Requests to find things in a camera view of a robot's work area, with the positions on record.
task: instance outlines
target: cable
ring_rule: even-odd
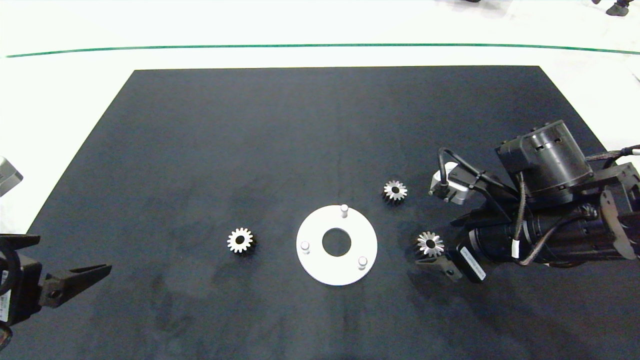
[[[2,252],[6,260],[7,271],[6,280],[0,285],[0,296],[2,296],[12,289],[15,284],[15,274],[20,271],[20,259],[15,250],[9,245],[9,242],[3,238],[0,238],[0,252]]]
[[[524,183],[524,174],[518,173],[520,180],[520,204],[518,205],[518,216],[516,218],[516,231],[513,233],[511,240],[511,257],[520,259],[520,233],[522,232],[522,223],[524,222],[524,208],[527,203],[527,185]]]
[[[461,165],[465,169],[469,170],[475,176],[480,177],[480,179],[484,180],[485,182],[487,182],[489,184],[492,184],[494,186],[497,186],[497,187],[505,190],[506,192],[510,193],[511,195],[513,195],[515,197],[518,197],[518,192],[516,190],[514,190],[510,186],[507,186],[507,185],[505,185],[503,183],[500,183],[499,181],[493,180],[492,178],[488,177],[486,174],[484,174],[481,171],[479,171],[478,169],[474,168],[470,163],[467,163],[463,158],[460,157],[460,155],[456,154],[455,152],[449,150],[446,147],[441,147],[441,148],[438,149],[438,167],[440,168],[440,183],[442,185],[448,185],[449,184],[447,182],[447,171],[446,171],[446,169],[444,167],[444,154],[445,153],[448,154],[450,157],[454,158],[455,160],[457,160],[459,165]]]
[[[531,250],[531,253],[527,256],[526,259],[522,261],[516,261],[518,265],[527,266],[533,261],[540,251],[542,250],[542,246],[549,240],[551,235],[554,234],[561,226],[566,225],[572,221],[578,220],[580,218],[595,218],[598,216],[597,210],[593,206],[583,205],[580,207],[581,212],[579,214],[569,214],[558,220],[545,234],[542,236],[540,240],[536,243],[536,246]]]
[[[586,159],[587,161],[607,160],[602,168],[609,168],[616,162],[616,160],[628,155],[640,155],[640,144],[630,147],[624,147],[620,150],[613,150],[590,155],[587,156]]]

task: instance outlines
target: white circular plate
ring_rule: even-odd
[[[329,254],[322,245],[324,234],[332,229],[343,230],[351,238],[351,248],[342,256]],[[378,240],[363,214],[346,205],[329,205],[302,222],[296,251],[302,267],[314,279],[327,285],[348,285],[367,275],[378,254]]]

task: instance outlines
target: gray device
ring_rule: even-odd
[[[0,196],[6,194],[22,181],[22,174],[11,163],[0,156]]]

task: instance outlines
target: metal gear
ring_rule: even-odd
[[[420,253],[427,255],[429,258],[436,258],[444,252],[444,242],[440,239],[440,235],[427,231],[418,236],[418,246]]]
[[[385,198],[385,201],[391,204],[399,204],[404,198],[406,198],[408,190],[406,186],[396,180],[391,180],[385,184],[385,187],[382,191],[382,196]]]
[[[229,250],[233,251],[236,254],[242,254],[251,247],[252,243],[255,242],[253,240],[253,234],[251,233],[251,231],[249,231],[249,229],[241,227],[240,229],[236,229],[236,231],[231,232],[227,243]]]

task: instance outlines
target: white label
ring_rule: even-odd
[[[511,257],[514,259],[520,259],[520,240],[511,240]]]
[[[2,283],[6,281],[9,276],[9,272],[2,271]],[[11,290],[7,291],[4,295],[0,296],[0,321],[9,321],[9,301],[11,301]]]
[[[465,258],[465,260],[467,260],[467,263],[469,264],[469,266],[471,266],[471,268],[474,270],[476,275],[478,275],[480,280],[484,280],[484,278],[486,277],[486,273],[484,272],[484,270],[482,270],[482,268],[480,267],[480,264],[476,261],[476,259],[469,252],[469,250],[467,250],[466,247],[463,247],[462,249],[460,249],[460,254],[462,254],[462,257]]]

